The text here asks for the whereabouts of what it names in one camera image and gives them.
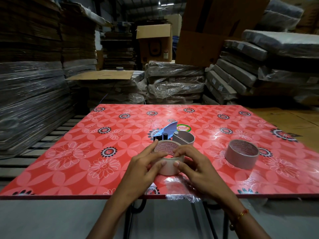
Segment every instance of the hand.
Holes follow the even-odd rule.
[[[185,155],[192,160],[175,161],[174,166],[186,174],[191,183],[203,194],[222,201],[234,193],[219,176],[210,160],[191,145],[182,145],[174,150],[174,157]]]
[[[165,157],[166,152],[151,153],[158,140],[146,147],[140,154],[132,157],[127,170],[113,194],[113,198],[124,199],[130,205],[137,200],[154,182],[159,170],[166,164],[166,161],[156,162],[149,171],[149,164],[159,158]]]

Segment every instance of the round sticker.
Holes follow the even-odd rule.
[[[178,124],[178,125],[177,125],[177,130],[178,130],[178,131],[186,131],[186,132],[189,132],[189,131],[192,130],[192,129],[191,129],[190,126],[188,126],[188,125]]]

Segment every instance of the finger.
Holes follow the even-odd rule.
[[[162,157],[166,157],[168,155],[167,152],[155,152],[155,153],[151,153],[143,158],[141,158],[145,164],[149,164],[150,162],[162,158]]]
[[[187,164],[188,167],[190,167],[192,170],[196,171],[197,164],[194,161],[189,160],[189,159],[185,159],[184,163]]]
[[[151,169],[147,172],[146,177],[149,181],[154,181],[156,175],[159,173],[160,169],[165,166],[166,161],[165,160],[161,160],[161,161],[157,161],[152,167]]]
[[[186,176],[187,176],[190,180],[192,180],[192,178],[194,177],[194,175],[195,175],[195,173],[196,173],[194,170],[192,170],[190,167],[188,167],[187,164],[185,164],[185,163],[183,163],[183,162],[175,161],[175,162],[173,163],[173,165],[174,165],[175,167],[177,167],[182,173],[186,174]]]
[[[196,163],[198,163],[198,159],[201,155],[201,153],[196,148],[190,145],[181,145],[178,148],[176,148],[173,152],[175,152],[174,157],[186,155],[193,159],[193,161]]]
[[[145,157],[146,155],[149,155],[154,150],[158,142],[159,141],[155,139],[155,141],[151,143],[150,145],[148,145],[142,152],[140,152],[138,156],[141,158],[141,157]]]

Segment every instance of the wooden pallet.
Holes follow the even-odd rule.
[[[72,119],[68,120],[66,123],[50,132],[22,154],[15,156],[14,158],[0,160],[1,185],[10,183],[11,180],[20,175],[25,168],[27,168],[38,157],[45,153],[51,146],[55,144],[56,141],[58,141],[69,130],[71,130],[84,117],[84,115],[76,115],[72,117]]]

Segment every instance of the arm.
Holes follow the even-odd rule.
[[[167,156],[165,152],[151,154],[157,143],[158,140],[155,140],[131,159],[119,186],[106,202],[100,217],[86,239],[112,239],[114,237],[121,216],[138,197],[145,193],[153,183],[158,171],[166,164],[166,161],[158,161],[149,171],[147,170],[152,161]]]
[[[186,155],[192,160],[185,160],[185,163],[176,161],[174,166],[186,174],[200,192],[209,195],[222,207],[228,214],[230,221],[235,222],[235,231],[238,238],[270,239],[269,235],[250,213],[244,214],[237,221],[237,217],[245,210],[245,207],[219,176],[205,155],[190,145],[182,145],[175,150],[175,157],[181,155]]]

